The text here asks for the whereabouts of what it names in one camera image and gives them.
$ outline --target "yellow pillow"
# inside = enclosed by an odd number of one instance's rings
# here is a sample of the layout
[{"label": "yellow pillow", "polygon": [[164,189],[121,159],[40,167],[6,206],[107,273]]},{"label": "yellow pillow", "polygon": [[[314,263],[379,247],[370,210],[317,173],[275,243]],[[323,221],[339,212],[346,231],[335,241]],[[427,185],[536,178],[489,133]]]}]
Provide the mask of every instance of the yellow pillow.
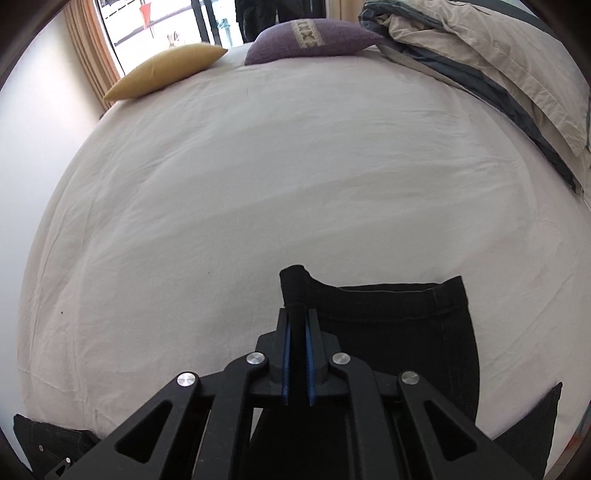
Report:
[{"label": "yellow pillow", "polygon": [[169,48],[131,70],[103,98],[114,102],[147,95],[205,70],[226,52],[209,43]]}]

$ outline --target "mattress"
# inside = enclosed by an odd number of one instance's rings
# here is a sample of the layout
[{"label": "mattress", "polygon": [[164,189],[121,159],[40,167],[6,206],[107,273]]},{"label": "mattress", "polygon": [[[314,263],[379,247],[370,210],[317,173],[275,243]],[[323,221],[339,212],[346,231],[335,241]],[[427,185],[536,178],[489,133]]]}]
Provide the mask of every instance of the mattress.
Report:
[{"label": "mattress", "polygon": [[245,67],[119,102],[35,237],[18,363],[34,420],[107,435],[181,371],[251,351],[278,273],[461,275],[496,437],[558,382],[551,466],[591,398],[591,213],[501,113],[377,51]]}]

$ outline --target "triangular cutout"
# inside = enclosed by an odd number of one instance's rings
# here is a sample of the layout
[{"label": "triangular cutout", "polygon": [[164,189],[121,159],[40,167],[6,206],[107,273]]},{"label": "triangular cutout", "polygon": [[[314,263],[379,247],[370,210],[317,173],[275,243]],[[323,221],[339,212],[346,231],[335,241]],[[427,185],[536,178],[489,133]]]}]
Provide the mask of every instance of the triangular cutout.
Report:
[{"label": "triangular cutout", "polygon": [[476,443],[432,401],[424,403],[425,412],[437,436],[445,460],[453,462],[476,451]]},{"label": "triangular cutout", "polygon": [[148,463],[173,404],[163,401],[115,445],[121,455]]}]

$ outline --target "orange curtain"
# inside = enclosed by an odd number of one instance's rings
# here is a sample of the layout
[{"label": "orange curtain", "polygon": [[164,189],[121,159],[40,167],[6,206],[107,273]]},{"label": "orange curtain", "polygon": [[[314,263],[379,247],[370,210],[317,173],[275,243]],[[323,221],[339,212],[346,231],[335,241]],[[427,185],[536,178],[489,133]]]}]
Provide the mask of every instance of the orange curtain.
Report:
[{"label": "orange curtain", "polygon": [[329,15],[336,20],[359,23],[359,14],[363,8],[364,0],[328,0]]},{"label": "orange curtain", "polygon": [[64,9],[72,43],[100,104],[107,111],[112,103],[103,96],[120,75],[105,38],[102,22],[93,0],[72,0]]}]

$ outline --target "folded duvet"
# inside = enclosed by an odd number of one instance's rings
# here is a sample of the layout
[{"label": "folded duvet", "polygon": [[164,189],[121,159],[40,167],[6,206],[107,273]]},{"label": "folded duvet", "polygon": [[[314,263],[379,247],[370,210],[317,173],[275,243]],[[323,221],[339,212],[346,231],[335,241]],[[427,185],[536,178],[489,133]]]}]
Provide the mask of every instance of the folded duvet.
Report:
[{"label": "folded duvet", "polygon": [[[522,13],[519,20],[464,2],[379,0],[366,2],[360,21],[388,39],[380,48],[391,60],[506,114],[580,193],[591,164],[589,85],[562,43]],[[536,22],[523,20],[530,16]]]}]

